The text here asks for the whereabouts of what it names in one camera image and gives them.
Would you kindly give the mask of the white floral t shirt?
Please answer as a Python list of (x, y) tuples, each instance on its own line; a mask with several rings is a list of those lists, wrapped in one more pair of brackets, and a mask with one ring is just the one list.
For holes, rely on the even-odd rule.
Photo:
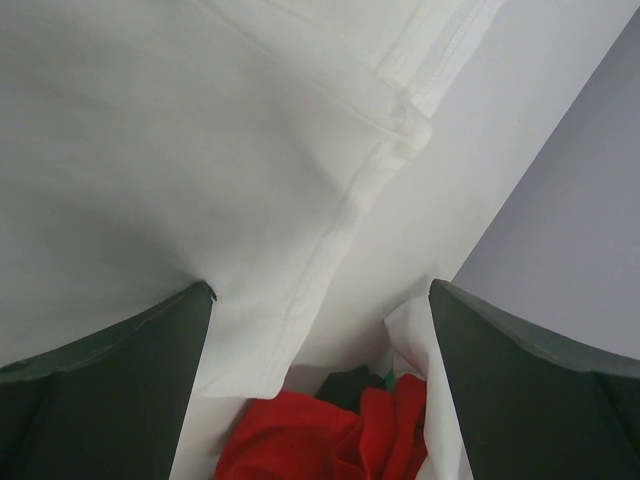
[(210, 396), (282, 386), (497, 1), (5, 1), (1, 360), (220, 298)]

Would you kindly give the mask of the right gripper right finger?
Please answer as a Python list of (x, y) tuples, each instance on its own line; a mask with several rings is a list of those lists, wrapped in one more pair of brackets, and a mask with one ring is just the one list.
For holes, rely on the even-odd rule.
[(638, 478), (638, 360), (446, 281), (429, 303), (474, 478)]

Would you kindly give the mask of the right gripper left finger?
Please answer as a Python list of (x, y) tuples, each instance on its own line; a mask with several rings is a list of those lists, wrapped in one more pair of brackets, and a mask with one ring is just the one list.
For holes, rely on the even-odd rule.
[(168, 478), (216, 300), (195, 283), (3, 367), (2, 478)]

